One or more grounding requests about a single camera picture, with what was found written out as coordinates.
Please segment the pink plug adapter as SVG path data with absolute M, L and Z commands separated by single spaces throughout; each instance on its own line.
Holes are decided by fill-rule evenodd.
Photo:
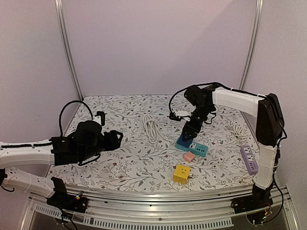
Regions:
M 195 159 L 196 155 L 188 151 L 183 155 L 183 158 L 186 162 L 191 163 Z

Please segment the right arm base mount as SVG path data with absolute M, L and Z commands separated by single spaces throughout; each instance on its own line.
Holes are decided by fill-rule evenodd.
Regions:
M 268 207 L 272 204 L 273 200 L 270 194 L 266 195 L 256 192 L 248 196 L 234 198 L 230 206 L 237 214 Z

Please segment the teal power strip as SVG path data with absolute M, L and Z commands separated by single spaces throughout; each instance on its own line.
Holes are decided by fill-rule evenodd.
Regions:
M 191 153 L 201 157 L 206 157 L 208 151 L 207 146 L 196 143 L 192 140 L 183 141 L 182 138 L 177 139 L 175 147 L 184 152 L 190 151 Z

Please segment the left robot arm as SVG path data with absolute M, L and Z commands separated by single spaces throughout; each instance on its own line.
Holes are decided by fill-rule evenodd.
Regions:
M 58 137 L 31 143 L 0 144 L 0 185 L 13 191 L 31 192 L 57 203 L 61 208 L 71 204 L 65 183 L 56 177 L 50 179 L 19 170 L 24 165 L 84 166 L 99 159 L 103 151 L 117 150 L 123 134 L 116 130 L 104 132 L 105 113 L 90 113 L 90 119 L 79 122 L 68 136 L 60 129 Z

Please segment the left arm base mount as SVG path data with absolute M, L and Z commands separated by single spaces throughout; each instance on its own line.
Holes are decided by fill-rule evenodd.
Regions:
M 70 195 L 67 192 L 56 191 L 50 198 L 47 198 L 47 204 L 60 210 L 69 210 L 78 213 L 85 213 L 89 199 L 84 197 L 82 192 L 77 195 Z

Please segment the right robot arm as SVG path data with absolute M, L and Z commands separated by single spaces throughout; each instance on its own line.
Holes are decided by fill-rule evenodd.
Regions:
M 194 139 L 208 115 L 216 106 L 239 110 L 256 118 L 256 141 L 260 150 L 260 166 L 252 187 L 248 205 L 258 209 L 270 196 L 275 184 L 275 172 L 280 158 L 280 143 L 287 138 L 284 118 L 278 97 L 274 93 L 254 94 L 226 87 L 219 82 L 194 84 L 181 90 L 185 99 L 195 107 L 191 113 L 175 112 L 169 109 L 171 120 L 186 120 L 182 129 L 182 140 Z

